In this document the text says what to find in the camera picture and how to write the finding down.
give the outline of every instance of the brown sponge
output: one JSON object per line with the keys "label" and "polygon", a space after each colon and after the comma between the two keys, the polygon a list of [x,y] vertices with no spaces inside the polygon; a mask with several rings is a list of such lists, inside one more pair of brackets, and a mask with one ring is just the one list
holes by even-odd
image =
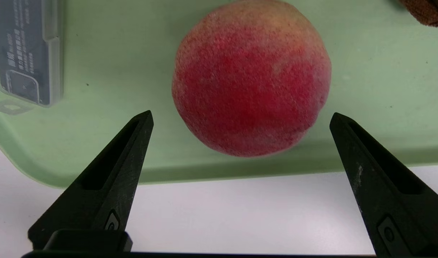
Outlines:
{"label": "brown sponge", "polygon": [[438,27],[438,0],[399,0],[421,24]]}

